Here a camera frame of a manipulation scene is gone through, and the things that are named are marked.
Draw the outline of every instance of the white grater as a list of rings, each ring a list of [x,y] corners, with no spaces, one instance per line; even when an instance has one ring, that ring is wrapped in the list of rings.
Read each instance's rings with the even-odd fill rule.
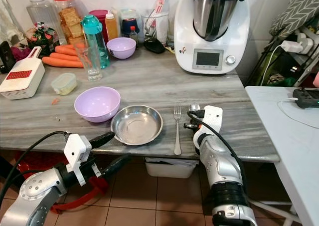
[[[38,59],[42,48],[36,46],[27,58],[18,61],[0,85],[0,93],[9,100],[32,97],[44,75],[42,61]]]

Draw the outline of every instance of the white tile wall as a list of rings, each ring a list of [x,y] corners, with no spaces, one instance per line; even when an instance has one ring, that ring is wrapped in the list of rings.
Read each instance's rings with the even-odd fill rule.
[[[153,7],[156,0],[81,0],[88,10],[93,9],[110,9],[129,7],[135,8],[142,12]],[[272,19],[283,12],[289,0],[248,0],[250,6],[251,22],[250,35],[245,54],[240,65],[237,67],[237,72],[242,79],[248,78],[253,67],[255,66],[260,53],[264,46],[271,39],[268,33]],[[32,25],[32,22],[27,14],[25,7],[28,5],[28,0],[8,0],[12,6],[12,11],[24,30],[27,30]],[[169,30],[173,32],[173,19],[178,0],[169,0]]]

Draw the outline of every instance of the lavender bowl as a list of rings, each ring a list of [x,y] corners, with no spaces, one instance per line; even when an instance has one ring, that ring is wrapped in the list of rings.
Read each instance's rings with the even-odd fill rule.
[[[99,123],[111,119],[119,109],[120,94],[110,87],[94,87],[81,93],[74,102],[75,111],[87,121]]]
[[[127,59],[133,55],[136,48],[136,42],[131,38],[119,37],[106,43],[106,47],[110,54],[117,59]]]

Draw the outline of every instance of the fork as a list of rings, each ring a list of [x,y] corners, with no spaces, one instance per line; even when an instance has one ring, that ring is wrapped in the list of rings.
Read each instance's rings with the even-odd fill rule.
[[[180,155],[181,149],[179,144],[179,120],[181,119],[181,106],[174,107],[174,119],[176,121],[176,142],[175,142],[174,154]]]

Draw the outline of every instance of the metal bowl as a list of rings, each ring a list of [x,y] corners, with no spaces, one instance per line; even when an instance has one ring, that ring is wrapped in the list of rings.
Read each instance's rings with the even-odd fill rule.
[[[155,139],[163,128],[159,112],[146,105],[132,105],[119,111],[112,119],[115,138],[127,145],[143,145]]]

